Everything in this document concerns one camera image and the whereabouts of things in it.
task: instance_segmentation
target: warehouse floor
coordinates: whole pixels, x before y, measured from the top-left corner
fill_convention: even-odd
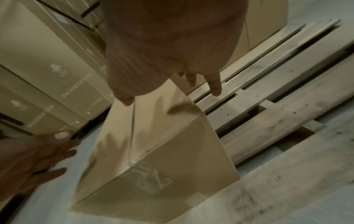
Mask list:
[[[349,23],[354,22],[353,12],[353,0],[289,0],[290,24],[311,23],[332,18],[341,18],[342,23]],[[79,216],[74,213],[66,214],[66,208],[74,194],[100,128],[97,127],[96,130],[84,138],[76,158],[65,161],[60,165],[68,166],[68,174],[39,188],[17,214],[11,222],[12,224],[131,223],[85,215]],[[238,170],[243,176],[281,153],[282,151],[279,149],[269,148],[259,156],[247,160],[246,163],[238,167]],[[350,221],[354,220],[353,201],[354,187],[340,189],[323,198],[321,202],[303,208],[279,223],[351,223]]]

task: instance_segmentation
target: concrete floor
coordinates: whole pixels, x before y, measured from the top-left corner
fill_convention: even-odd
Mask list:
[[[332,18],[341,18],[342,23],[354,22],[354,0],[289,0],[289,23],[291,24],[308,24]],[[60,164],[68,167],[68,174],[40,187],[11,224],[132,224],[127,221],[66,213],[99,131],[100,128],[83,140],[76,158]],[[281,153],[280,149],[271,148],[260,158],[249,160],[244,164],[240,173],[245,175]],[[354,189],[341,189],[277,223],[352,223],[353,201]]]

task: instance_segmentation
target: wooden pallet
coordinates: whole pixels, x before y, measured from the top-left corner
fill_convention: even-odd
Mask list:
[[[307,134],[169,223],[271,223],[354,183],[354,110],[330,125],[313,120],[354,99],[354,24],[338,23],[286,27],[223,71],[221,96],[205,85],[189,95],[236,165]]]

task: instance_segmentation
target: hand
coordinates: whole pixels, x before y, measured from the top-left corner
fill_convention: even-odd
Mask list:
[[[80,140],[70,138],[71,133],[64,131],[1,140],[0,202],[63,175],[66,168],[40,171],[76,155],[76,150],[69,149],[78,146]]]
[[[107,82],[130,105],[172,74],[195,85],[202,74],[221,94],[219,70],[241,34],[247,0],[102,0],[107,39]]]

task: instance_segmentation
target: fingernail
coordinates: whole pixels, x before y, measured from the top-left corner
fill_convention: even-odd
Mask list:
[[[56,133],[54,135],[54,137],[58,140],[64,140],[66,138],[70,138],[71,137],[71,133],[68,132],[68,131],[63,131],[63,132],[59,132],[59,133]]]

